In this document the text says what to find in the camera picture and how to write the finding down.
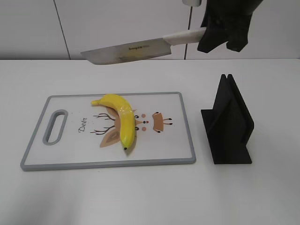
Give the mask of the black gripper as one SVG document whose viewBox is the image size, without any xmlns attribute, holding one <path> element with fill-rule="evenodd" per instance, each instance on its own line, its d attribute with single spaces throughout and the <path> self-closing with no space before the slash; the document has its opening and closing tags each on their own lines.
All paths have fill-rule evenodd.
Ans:
<svg viewBox="0 0 300 225">
<path fill-rule="evenodd" d="M 207 27 L 197 50 L 209 53 L 224 42 L 226 48 L 240 52 L 248 44 L 248 30 L 253 12 L 262 0 L 208 0 L 201 26 Z M 219 27 L 208 28 L 209 19 Z"/>
</svg>

